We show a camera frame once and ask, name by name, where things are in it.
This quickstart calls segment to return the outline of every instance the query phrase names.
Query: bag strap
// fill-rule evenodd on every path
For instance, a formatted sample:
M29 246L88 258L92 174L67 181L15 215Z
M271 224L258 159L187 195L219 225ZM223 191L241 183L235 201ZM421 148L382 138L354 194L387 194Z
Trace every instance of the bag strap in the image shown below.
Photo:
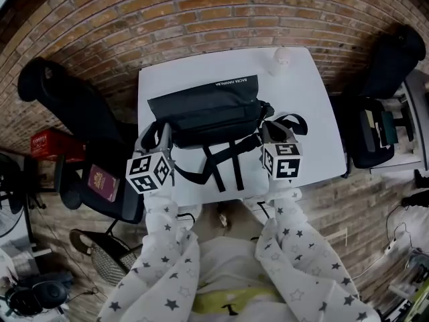
M237 150L235 149L235 141L229 142L229 149L231 149L231 153L232 153L233 168L234 168L235 182L237 183L237 190L242 191L244 190L243 178L241 177L240 161L239 161L239 156L237 154Z
M212 165L216 164L216 166L233 156L238 156L239 154L245 153L245 152L251 152L253 149L260 147L262 145L258 135L254 133L253 135L250 135L246 137L244 140L241 140L238 144L235 144L235 147L231 149L231 147L221 150L219 153L211 155L211 159L207 159L206 163L204 164L204 168L201 173L193 173L193 172L186 172L185 170L182 170L177 165L174 165L174 169L177 170L180 175L182 175L186 180L192 181L196 184L204 185L207 180L210 178L210 176L213 174L212 172Z
M210 168L214 181L216 181L217 188L219 189L219 192L225 192L225 185L223 184L221 174L219 173L219 169L217 169L217 163L213 159L212 152L210 151L210 148L208 146L203 146L202 149L204 150L204 153L206 154L206 164Z
M290 121L288 119L285 119L288 116L295 117L298 122ZM297 115L296 113L289 113L287 115L283 115L281 117L278 117L275 120L277 123L282 124L284 127L288 129L292 129L294 133L297 135L306 135L308 133L308 126L304 118L302 118L300 115Z
M161 124L157 121L153 122L149 129L146 131L145 135L141 139L141 147L143 149L149 150L154 149L157 146L155 134L158 132L162 132L164 128L164 124Z
M266 103L262 100L259 100L259 102L261 103L261 116L259 117L259 124L257 126L258 129L261 127L261 124L265 118L269 118L274 115L274 109L269 103Z

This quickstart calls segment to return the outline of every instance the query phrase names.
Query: star-patterned sleeve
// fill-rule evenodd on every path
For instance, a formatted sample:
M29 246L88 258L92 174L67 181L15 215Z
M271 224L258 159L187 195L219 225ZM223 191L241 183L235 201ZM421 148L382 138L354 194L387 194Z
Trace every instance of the star-patterned sleeve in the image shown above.
M299 322L379 322L330 244L296 203L300 189L270 184L265 203L275 219L265 224L255 257Z
M178 206L171 200L171 184L145 196L141 255L104 304L97 322L186 320L198 285L199 247L186 233L176 241Z

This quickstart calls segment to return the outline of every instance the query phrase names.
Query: red brick wall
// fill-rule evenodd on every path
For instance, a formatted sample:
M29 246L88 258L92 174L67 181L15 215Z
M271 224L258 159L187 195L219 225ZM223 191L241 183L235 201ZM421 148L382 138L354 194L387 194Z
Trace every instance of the red brick wall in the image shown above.
M203 52L305 46L332 87L362 68L376 37L397 23L429 44L428 15L426 0L46 0L0 53L0 146L28 152L32 134L61 127L39 103L17 96L19 71L35 56L88 79L118 118L133 120L144 66ZM429 72L427 62L419 66Z

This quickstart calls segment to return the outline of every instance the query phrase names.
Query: black strap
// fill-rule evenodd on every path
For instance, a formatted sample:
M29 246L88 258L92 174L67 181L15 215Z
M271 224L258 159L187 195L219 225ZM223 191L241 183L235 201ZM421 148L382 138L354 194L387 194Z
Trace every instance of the black strap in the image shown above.
M236 155L245 153L245 152L251 152L256 147L261 146L261 141L259 140L259 137L256 133L254 133L251 136L246 137L244 140L241 140L238 144L235 145L235 151L234 153ZM213 154L211 156L212 163L218 165L229 158L233 157L233 152L231 148L227 148L224 150L221 150L219 153ZM182 175L186 180L195 182L196 184L204 185L208 178L212 175L211 167L206 161L204 168L202 170L202 173L192 173L192 172L186 172L185 170L182 170L177 165L174 166L174 169L177 170L180 175Z
M295 117L298 122L296 123L294 121L285 119L287 116L290 115L292 117ZM288 115L283 115L281 117L278 117L275 121L287 127L288 129L292 129L292 131L297 135L306 135L308 133L308 126L305 119L302 118L300 115L297 115L296 113L289 113Z
M268 134L273 141L282 143L288 138L286 131L272 121L264 121L263 124L266 126Z
M259 124L257 126L258 129L261 127L261 124L264 119L270 118L272 115L274 115L274 109L269 103L266 103L262 100L260 100L259 102L261 103L261 116L259 117Z
M149 150L154 149L157 146L155 135L158 132L158 138L160 138L160 132L162 133L162 130L164 128L163 123L158 123L157 121L153 122L146 134L141 139L141 147L143 149Z
M237 183L237 190L242 191L244 190L243 178L241 177L240 162L239 162L239 157L237 155L237 151L235 149L235 141L229 142L229 148L231 149L231 152L232 152L233 168L234 168L235 182Z
M208 146L203 146L202 149L206 154L206 157L207 157L206 164L208 164L208 167L210 168L213 174L214 181L216 181L216 185L217 185L217 188L219 189L219 192L224 192L225 186L223 184L221 174L219 173L219 169L217 169L217 163L213 160L213 156L210 151L210 148Z

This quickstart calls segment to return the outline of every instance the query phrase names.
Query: red passport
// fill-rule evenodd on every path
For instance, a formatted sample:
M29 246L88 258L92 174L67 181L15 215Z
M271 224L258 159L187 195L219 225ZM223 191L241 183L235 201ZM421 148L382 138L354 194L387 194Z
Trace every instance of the red passport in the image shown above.
M89 172L88 186L108 201L115 201L119 179L93 164Z

